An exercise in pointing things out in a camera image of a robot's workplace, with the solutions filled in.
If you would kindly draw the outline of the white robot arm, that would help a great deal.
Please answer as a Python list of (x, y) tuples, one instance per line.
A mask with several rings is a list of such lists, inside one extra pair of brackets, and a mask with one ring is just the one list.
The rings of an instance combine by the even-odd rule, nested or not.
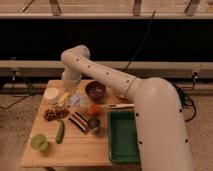
[(76, 85), (84, 75), (134, 103), (137, 140), (143, 171), (194, 171), (181, 101), (165, 79), (141, 79), (89, 59), (84, 45), (65, 50), (63, 80)]

